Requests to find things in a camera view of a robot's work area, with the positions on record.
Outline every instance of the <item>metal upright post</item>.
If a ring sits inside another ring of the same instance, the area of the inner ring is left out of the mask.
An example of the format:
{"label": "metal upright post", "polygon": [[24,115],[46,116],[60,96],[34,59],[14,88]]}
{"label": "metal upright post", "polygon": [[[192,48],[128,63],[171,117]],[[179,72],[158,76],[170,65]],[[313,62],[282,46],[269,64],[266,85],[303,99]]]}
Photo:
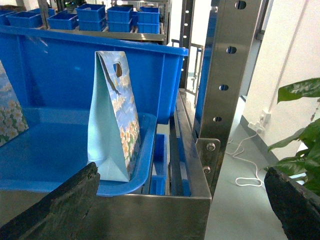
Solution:
{"label": "metal upright post", "polygon": [[[180,25],[180,47],[189,49],[189,52],[191,47],[194,10],[195,10],[194,0],[182,1],[181,25]],[[181,73],[180,85],[179,85],[179,87],[183,89],[185,89],[187,86],[188,68],[189,68],[189,57],[185,56],[183,65],[182,65],[183,71]]]}
{"label": "metal upright post", "polygon": [[195,119],[197,150],[213,195],[233,123],[262,0],[221,0],[202,117]]}

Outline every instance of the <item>bolt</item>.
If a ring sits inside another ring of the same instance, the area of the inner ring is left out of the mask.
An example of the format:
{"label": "bolt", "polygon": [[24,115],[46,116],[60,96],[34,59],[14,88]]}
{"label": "bolt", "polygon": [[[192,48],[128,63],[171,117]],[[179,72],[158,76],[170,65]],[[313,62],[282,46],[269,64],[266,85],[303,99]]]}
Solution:
{"label": "bolt", "polygon": [[202,169],[203,169],[205,174],[209,174],[211,172],[211,169],[210,169],[209,166],[204,166]]}
{"label": "bolt", "polygon": [[216,145],[213,142],[210,142],[206,145],[206,149],[210,152],[216,149]]}

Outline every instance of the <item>metal bracket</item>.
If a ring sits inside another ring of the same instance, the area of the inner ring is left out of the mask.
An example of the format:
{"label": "metal bracket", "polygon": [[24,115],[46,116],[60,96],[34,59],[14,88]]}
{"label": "metal bracket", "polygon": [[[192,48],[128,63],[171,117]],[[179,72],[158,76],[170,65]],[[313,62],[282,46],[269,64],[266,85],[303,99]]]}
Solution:
{"label": "metal bracket", "polygon": [[217,167],[220,141],[216,138],[198,138],[195,146],[202,163],[206,181],[210,187]]}

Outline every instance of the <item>flower pattern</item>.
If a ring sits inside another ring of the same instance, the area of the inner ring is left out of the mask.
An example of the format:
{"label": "flower pattern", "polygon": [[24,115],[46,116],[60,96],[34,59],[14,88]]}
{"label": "flower pattern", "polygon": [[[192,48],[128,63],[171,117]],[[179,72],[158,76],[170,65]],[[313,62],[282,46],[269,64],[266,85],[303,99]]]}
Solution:
{"label": "flower pattern", "polygon": [[9,100],[0,107],[0,147],[28,128],[19,102]]}

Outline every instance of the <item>white wall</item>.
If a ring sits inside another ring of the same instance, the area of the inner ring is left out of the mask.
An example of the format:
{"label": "white wall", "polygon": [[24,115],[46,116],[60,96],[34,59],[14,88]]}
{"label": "white wall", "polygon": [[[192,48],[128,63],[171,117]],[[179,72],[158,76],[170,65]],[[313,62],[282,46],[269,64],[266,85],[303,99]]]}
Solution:
{"label": "white wall", "polygon": [[17,5],[16,0],[0,0],[0,5]]}
{"label": "white wall", "polygon": [[[302,98],[277,104],[278,88],[320,77],[320,1],[274,0],[269,22],[253,73],[243,116],[257,122],[263,109],[271,120],[260,136],[271,145],[310,123],[317,99]],[[274,154],[293,156],[299,142]]]}

